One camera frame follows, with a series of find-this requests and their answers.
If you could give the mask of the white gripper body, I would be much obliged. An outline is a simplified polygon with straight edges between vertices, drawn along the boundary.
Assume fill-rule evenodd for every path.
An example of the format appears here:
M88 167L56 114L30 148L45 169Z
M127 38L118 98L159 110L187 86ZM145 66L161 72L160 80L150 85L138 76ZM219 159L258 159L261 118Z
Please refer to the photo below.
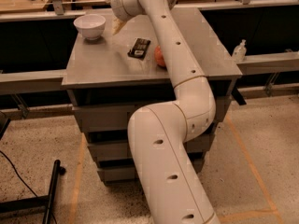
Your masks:
M111 0L110 5L114 15L121 21L146 14L139 0Z

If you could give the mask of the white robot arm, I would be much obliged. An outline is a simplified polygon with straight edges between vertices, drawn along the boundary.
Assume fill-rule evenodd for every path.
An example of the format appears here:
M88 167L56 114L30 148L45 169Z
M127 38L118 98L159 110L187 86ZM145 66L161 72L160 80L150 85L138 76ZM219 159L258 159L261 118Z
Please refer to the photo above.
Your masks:
M216 103L171 15L175 3L110 1L121 21L149 16L176 96L136 110L128 122L129 147L155 224L221 224L184 148L213 122Z

